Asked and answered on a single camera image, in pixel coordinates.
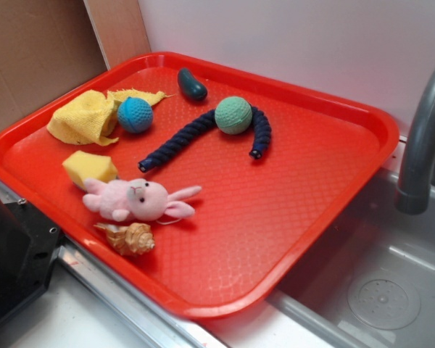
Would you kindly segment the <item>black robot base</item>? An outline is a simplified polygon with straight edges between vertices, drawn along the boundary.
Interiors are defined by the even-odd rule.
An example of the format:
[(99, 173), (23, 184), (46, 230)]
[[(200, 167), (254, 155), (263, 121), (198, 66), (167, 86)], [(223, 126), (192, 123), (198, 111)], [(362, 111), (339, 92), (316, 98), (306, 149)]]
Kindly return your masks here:
[(0, 200), (0, 325), (46, 292), (61, 234), (30, 202)]

